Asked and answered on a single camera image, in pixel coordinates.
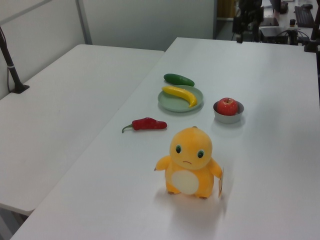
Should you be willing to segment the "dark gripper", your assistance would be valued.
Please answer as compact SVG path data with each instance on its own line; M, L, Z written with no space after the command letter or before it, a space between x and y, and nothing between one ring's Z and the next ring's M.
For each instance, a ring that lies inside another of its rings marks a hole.
M232 32L236 34L236 42L243 43L243 32L248 30L248 25L259 26L264 21L264 9L241 10L240 14L233 18ZM259 42L259 30L252 31L252 42Z

